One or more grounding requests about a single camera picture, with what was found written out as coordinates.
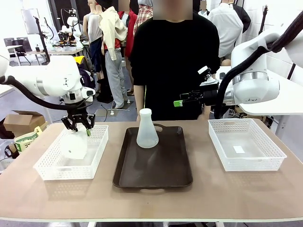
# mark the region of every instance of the hand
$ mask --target hand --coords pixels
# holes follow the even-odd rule
[[[104,54],[104,41],[102,42],[102,45],[101,45],[101,52],[102,52],[103,55],[105,55]]]

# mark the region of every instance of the white wall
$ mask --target white wall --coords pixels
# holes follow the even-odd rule
[[[38,9],[40,18],[46,18],[53,25],[47,0],[1,0],[5,1],[0,7],[0,42],[4,38],[28,37],[32,49],[41,45],[39,35],[28,35],[21,14],[21,9]]]
[[[303,10],[303,0],[245,0],[244,8],[252,23],[243,35],[244,42],[258,36],[265,5],[268,5],[265,29],[291,22]],[[287,78],[292,64],[285,49],[280,53],[267,54],[267,68],[282,77]],[[292,81],[303,86],[302,68],[296,66]],[[298,157],[303,159],[303,115],[289,116],[284,119],[286,124],[284,128],[280,129],[279,137]]]
[[[251,18],[251,25],[243,34],[244,42],[258,36],[265,5],[268,5],[265,29],[291,22],[303,10],[302,0],[245,0],[244,8]],[[280,53],[267,54],[267,68],[283,77],[287,78],[292,64],[285,49]],[[298,67],[294,73],[294,80],[298,80],[303,85],[303,79],[298,78],[298,74],[302,72],[302,69]]]

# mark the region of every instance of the plastic flask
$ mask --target plastic flask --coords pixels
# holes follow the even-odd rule
[[[140,126],[137,136],[137,144],[142,148],[153,148],[159,142],[155,126],[152,123],[152,110],[140,110]]]

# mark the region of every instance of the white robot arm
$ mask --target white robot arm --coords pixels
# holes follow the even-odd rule
[[[267,75],[265,53],[279,52],[285,48],[290,59],[303,67],[303,12],[289,27],[267,30],[258,37],[235,47],[232,52],[232,69],[220,83],[211,78],[207,66],[198,71],[203,82],[198,91],[181,94],[185,100],[175,101],[175,107],[199,102],[215,105],[214,116],[219,119],[229,105],[266,102],[278,97],[280,85],[277,79]]]
[[[267,44],[278,40],[285,32],[285,27],[273,28],[264,31],[255,39],[243,43],[232,52],[232,69],[247,59],[262,46],[268,51]],[[302,32],[285,49],[293,62],[303,67],[303,34]],[[265,102],[277,98],[279,95],[279,80],[267,76],[267,60],[263,54],[244,72],[232,80],[234,104],[251,104]]]
[[[72,33],[75,37],[81,36],[81,30],[79,26],[79,21],[77,18],[76,10],[70,9],[69,10],[70,17],[67,18],[67,27],[66,25],[62,26],[62,33]]]
[[[0,84],[11,85],[31,101],[50,109],[66,110],[62,118],[67,129],[77,131],[77,123],[94,127],[95,115],[88,114],[86,102],[92,102],[94,89],[83,87],[72,56],[52,56],[47,66],[9,66],[9,52],[0,46]],[[48,103],[37,96],[61,96],[65,105]]]

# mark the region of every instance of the white paper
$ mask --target white paper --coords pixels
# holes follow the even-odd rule
[[[241,146],[233,146],[237,154],[245,154],[245,151]]]

